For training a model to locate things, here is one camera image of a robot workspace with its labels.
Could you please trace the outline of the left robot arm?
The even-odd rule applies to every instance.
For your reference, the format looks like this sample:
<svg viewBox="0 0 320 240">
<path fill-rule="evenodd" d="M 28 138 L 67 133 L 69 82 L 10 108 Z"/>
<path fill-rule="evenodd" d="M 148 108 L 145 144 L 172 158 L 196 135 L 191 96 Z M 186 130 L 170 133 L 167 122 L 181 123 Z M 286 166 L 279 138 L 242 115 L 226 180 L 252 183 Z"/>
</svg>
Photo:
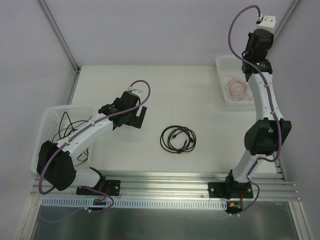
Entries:
<svg viewBox="0 0 320 240">
<path fill-rule="evenodd" d="M 76 168 L 75 160 L 97 139 L 123 125 L 141 128 L 147 107 L 141 101 L 142 91 L 130 89 L 112 104 L 102 106 L 92 120 L 69 136 L 41 145 L 36 171 L 40 176 L 38 190 L 42 195 L 42 183 L 47 181 L 52 189 L 63 191 L 70 186 L 88 188 L 99 195 L 105 189 L 105 176 L 93 167 Z"/>
</svg>

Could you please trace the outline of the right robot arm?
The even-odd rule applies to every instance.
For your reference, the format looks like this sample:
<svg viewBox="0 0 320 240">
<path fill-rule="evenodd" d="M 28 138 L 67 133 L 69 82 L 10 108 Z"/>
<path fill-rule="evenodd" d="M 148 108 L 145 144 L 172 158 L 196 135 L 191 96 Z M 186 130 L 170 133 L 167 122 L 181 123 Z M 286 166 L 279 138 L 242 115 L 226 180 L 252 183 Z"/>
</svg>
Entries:
<svg viewBox="0 0 320 240">
<path fill-rule="evenodd" d="M 251 175 L 262 161 L 271 162 L 270 156 L 279 153 L 289 135 L 292 124 L 277 107 L 273 90 L 273 70 L 266 56 L 274 41 L 274 35 L 265 29 L 248 34 L 248 42 L 242 53 L 242 72 L 251 88 L 256 122 L 245 133 L 245 152 L 237 166 L 230 170 L 223 182 L 209 182 L 210 198 L 252 199 Z"/>
</svg>

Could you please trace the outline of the right white plastic basket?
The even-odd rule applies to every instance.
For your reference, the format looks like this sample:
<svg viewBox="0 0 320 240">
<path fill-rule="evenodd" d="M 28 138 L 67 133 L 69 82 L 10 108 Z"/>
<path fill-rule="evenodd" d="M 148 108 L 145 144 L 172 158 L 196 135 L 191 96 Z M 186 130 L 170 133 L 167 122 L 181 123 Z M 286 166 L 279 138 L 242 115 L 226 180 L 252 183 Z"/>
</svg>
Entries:
<svg viewBox="0 0 320 240">
<path fill-rule="evenodd" d="M 218 56 L 215 59 L 224 104 L 230 111 L 254 111 L 252 90 L 242 72 L 243 62 L 235 56 Z"/>
</svg>

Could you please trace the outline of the white plastic basket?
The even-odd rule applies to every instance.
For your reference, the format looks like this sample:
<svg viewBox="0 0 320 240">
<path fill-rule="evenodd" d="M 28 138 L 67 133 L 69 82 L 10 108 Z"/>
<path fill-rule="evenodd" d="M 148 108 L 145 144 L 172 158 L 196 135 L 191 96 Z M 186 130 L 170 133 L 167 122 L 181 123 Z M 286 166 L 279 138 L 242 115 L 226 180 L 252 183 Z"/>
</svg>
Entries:
<svg viewBox="0 0 320 240">
<path fill-rule="evenodd" d="M 254 111 L 252 90 L 242 72 L 243 62 L 235 56 L 218 56 L 215 59 L 224 104 L 230 111 Z"/>
<path fill-rule="evenodd" d="M 53 143 L 68 137 L 89 122 L 94 108 L 88 105 L 59 105 L 48 108 L 41 119 L 38 135 L 31 158 L 30 169 L 36 173 L 39 152 L 46 141 Z"/>
</svg>

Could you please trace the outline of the left white plastic basket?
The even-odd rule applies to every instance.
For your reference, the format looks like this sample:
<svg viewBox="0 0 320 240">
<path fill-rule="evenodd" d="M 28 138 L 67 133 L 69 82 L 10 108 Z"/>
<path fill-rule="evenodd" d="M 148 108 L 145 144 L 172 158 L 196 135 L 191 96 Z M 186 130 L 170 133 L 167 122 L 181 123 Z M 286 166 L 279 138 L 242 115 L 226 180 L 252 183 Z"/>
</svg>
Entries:
<svg viewBox="0 0 320 240">
<path fill-rule="evenodd" d="M 89 122 L 94 108 L 88 105 L 59 105 L 48 108 L 41 119 L 38 135 L 31 158 L 30 169 L 36 173 L 39 152 L 46 141 L 53 143 L 68 137 Z"/>
</svg>

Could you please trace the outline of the right aluminium frame post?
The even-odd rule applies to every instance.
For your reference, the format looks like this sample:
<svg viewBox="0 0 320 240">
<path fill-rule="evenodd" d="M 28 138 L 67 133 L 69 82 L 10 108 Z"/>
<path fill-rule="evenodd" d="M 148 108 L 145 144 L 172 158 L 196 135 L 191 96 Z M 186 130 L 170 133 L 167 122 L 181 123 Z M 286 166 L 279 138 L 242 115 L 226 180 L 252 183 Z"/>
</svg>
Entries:
<svg viewBox="0 0 320 240">
<path fill-rule="evenodd" d="M 291 19 L 292 15 L 295 13 L 295 11 L 297 10 L 297 7 L 301 2 L 302 0 L 292 0 L 290 2 L 289 7 L 287 8 L 283 17 L 280 19 L 279 23 L 277 24 L 277 27 L 274 32 L 275 39 L 281 35 L 282 31 L 286 27 L 287 23 L 289 22 L 289 20 Z"/>
</svg>

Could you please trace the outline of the aluminium frame post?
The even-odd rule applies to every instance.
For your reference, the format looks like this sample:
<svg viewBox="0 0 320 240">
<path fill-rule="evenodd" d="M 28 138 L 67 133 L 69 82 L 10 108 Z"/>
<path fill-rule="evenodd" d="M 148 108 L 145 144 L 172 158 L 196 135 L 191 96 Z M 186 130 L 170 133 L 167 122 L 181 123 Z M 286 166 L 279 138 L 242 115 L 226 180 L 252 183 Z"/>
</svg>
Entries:
<svg viewBox="0 0 320 240">
<path fill-rule="evenodd" d="M 283 17 L 280 19 L 279 23 L 277 24 L 277 27 L 274 32 L 275 39 L 281 35 L 282 31 L 286 27 L 287 23 L 289 22 L 289 20 L 291 19 L 292 15 L 295 13 L 295 11 L 297 10 L 297 7 L 301 2 L 302 0 L 292 0 L 290 2 L 289 7 L 287 8 Z"/>
<path fill-rule="evenodd" d="M 64 35 L 62 33 L 62 31 L 60 30 L 60 27 L 58 26 L 57 21 L 55 20 L 55 17 L 52 13 L 52 11 L 50 10 L 49 5 L 47 4 L 47 2 L 45 0 L 37 0 L 36 1 L 39 4 L 39 7 L 41 8 L 41 10 L 43 11 L 53 33 L 55 34 L 59 44 L 61 45 L 64 54 L 66 55 L 69 63 L 71 64 L 73 70 L 78 73 L 80 71 L 80 67 L 77 64 L 74 55 L 72 54 L 65 38 Z"/>
</svg>

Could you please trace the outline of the left aluminium frame post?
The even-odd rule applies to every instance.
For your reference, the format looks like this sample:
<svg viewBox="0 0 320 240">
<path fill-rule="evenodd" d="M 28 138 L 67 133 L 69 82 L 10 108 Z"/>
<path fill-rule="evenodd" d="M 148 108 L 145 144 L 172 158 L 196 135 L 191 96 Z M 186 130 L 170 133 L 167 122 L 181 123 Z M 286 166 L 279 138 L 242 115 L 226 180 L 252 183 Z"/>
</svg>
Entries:
<svg viewBox="0 0 320 240">
<path fill-rule="evenodd" d="M 47 4 L 47 2 L 45 0 L 37 0 L 36 1 L 39 4 L 39 7 L 41 8 L 41 10 L 43 11 L 53 33 L 55 34 L 59 44 L 61 45 L 64 54 L 66 55 L 69 63 L 71 64 L 73 70 L 78 73 L 80 71 L 80 67 L 77 64 L 74 55 L 72 54 L 65 38 L 64 35 L 62 33 L 62 31 L 60 30 L 60 27 L 58 26 L 57 21 L 55 20 L 55 17 L 52 13 L 52 11 L 50 10 L 49 5 Z"/>
</svg>

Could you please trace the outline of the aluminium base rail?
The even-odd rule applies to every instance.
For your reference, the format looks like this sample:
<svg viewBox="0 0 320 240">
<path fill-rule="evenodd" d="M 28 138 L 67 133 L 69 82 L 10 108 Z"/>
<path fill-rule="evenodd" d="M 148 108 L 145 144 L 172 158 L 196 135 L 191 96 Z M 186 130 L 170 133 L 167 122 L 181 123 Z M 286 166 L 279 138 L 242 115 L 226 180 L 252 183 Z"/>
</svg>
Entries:
<svg viewBox="0 0 320 240">
<path fill-rule="evenodd" d="M 121 198 L 133 199 L 187 199 L 209 198 L 208 183 L 222 182 L 225 173 L 178 173 L 105 170 L 108 180 L 120 181 Z M 254 173 L 252 181 L 259 185 L 259 201 L 299 202 L 297 185 L 285 181 L 279 173 Z"/>
</svg>

